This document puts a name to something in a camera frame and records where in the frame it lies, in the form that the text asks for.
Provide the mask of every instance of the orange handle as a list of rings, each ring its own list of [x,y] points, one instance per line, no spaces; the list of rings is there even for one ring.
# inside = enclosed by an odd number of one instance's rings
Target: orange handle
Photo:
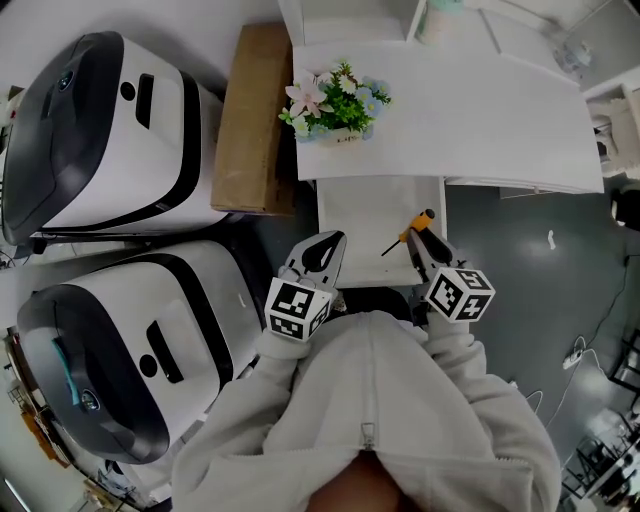
[[[422,213],[420,213],[420,215],[418,215],[411,221],[411,224],[406,230],[398,235],[398,240],[400,240],[403,244],[406,244],[407,238],[409,238],[409,231],[411,231],[411,229],[415,229],[418,233],[420,233],[422,230],[427,229],[431,225],[435,217],[436,215],[435,213],[433,213],[433,210],[423,211]]]

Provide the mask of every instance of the flower arrangement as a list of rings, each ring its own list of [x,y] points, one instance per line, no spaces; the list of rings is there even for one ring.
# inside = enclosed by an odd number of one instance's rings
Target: flower arrangement
[[[285,90],[291,107],[283,108],[278,117],[294,128],[299,142],[326,139],[342,128],[358,135],[352,138],[370,139],[373,122],[391,103],[386,82],[369,77],[358,82],[346,61],[330,73],[313,81],[305,78]]]

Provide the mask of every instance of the cardboard box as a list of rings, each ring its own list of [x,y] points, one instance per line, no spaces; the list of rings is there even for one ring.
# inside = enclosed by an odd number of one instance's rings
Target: cardboard box
[[[284,123],[278,119],[287,99],[284,88],[292,80],[293,53],[285,25],[244,26],[224,100],[212,208],[294,213],[295,143],[293,137],[280,137]],[[286,147],[279,162],[281,143]]]

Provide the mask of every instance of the white machine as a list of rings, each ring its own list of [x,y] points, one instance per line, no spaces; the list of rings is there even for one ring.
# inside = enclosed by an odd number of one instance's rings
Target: white machine
[[[38,292],[18,330],[45,400],[75,441],[147,464],[249,365],[262,328],[231,254],[189,242]]]
[[[165,233],[206,227],[222,103],[115,32],[65,48],[26,91],[4,166],[12,244],[36,232]]]

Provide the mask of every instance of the small button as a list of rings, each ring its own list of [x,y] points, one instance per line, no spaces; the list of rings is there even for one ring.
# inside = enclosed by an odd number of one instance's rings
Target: small button
[[[156,373],[158,373],[158,363],[149,354],[145,354],[140,358],[139,367],[145,377],[155,377]]]
[[[60,80],[58,80],[58,90],[63,92],[67,87],[69,87],[71,80],[73,80],[73,71],[65,71],[60,77]]]
[[[123,82],[120,86],[120,94],[127,101],[133,101],[136,97],[136,88],[129,82]]]
[[[87,411],[97,411],[100,409],[100,402],[91,391],[85,389],[82,392],[82,405]]]

